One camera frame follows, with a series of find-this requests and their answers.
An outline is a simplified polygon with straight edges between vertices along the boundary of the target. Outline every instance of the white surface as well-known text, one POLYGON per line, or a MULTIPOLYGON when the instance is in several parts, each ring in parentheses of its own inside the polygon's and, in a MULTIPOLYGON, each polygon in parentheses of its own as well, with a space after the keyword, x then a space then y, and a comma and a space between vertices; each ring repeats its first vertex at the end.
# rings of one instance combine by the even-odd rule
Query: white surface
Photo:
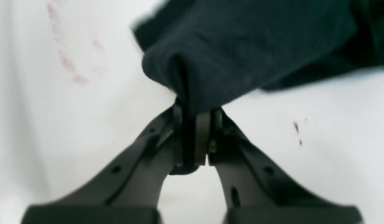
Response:
MULTIPOLYGON (((0 224, 81 186, 173 103, 143 75, 129 30, 154 4, 14 0, 11 11, 0 0, 0 224)), ((384 223, 384 71, 255 91, 224 109, 302 185, 384 223)), ((158 207, 166 224, 221 223, 214 168, 168 177, 158 207)))

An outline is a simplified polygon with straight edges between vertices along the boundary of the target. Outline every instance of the brown stain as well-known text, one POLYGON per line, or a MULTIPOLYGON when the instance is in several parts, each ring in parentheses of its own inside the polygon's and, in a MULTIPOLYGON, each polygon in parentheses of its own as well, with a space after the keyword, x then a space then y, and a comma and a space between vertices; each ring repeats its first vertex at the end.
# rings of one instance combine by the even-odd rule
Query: brown stain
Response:
POLYGON ((300 130, 298 129, 298 124, 297 124, 297 122, 294 122, 293 124, 294 124, 295 130, 297 131, 297 133, 299 133, 300 130))

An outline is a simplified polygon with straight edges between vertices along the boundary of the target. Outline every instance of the small hole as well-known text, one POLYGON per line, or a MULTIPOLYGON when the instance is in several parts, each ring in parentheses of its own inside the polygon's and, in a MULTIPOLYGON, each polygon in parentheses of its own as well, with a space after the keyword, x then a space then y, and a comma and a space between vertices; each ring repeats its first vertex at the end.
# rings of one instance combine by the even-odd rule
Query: small hole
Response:
POLYGON ((264 171, 265 171, 265 173, 267 173, 271 176, 273 176, 273 174, 275 174, 275 171, 272 169, 272 167, 265 167, 264 171))
POLYGON ((120 172, 120 170, 121 170, 121 167, 116 166, 115 168, 112 169, 112 174, 116 174, 116 173, 120 172))
POLYGON ((232 187, 230 190, 230 194, 232 196, 232 203, 234 207, 240 207, 240 199, 239 199, 239 193, 236 188, 232 187))

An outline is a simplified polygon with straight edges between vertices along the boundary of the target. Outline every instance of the white backdrop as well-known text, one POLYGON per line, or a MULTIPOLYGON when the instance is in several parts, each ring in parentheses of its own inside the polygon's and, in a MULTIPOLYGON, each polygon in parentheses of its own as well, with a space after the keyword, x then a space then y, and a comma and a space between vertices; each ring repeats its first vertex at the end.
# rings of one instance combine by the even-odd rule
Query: white backdrop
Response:
MULTIPOLYGON (((171 106, 130 31, 158 4, 0 0, 0 224, 84 184, 171 106)), ((384 223, 384 69, 254 91, 224 110, 302 185, 384 223)), ((166 224, 221 223, 215 169, 168 177, 158 207, 166 224)))

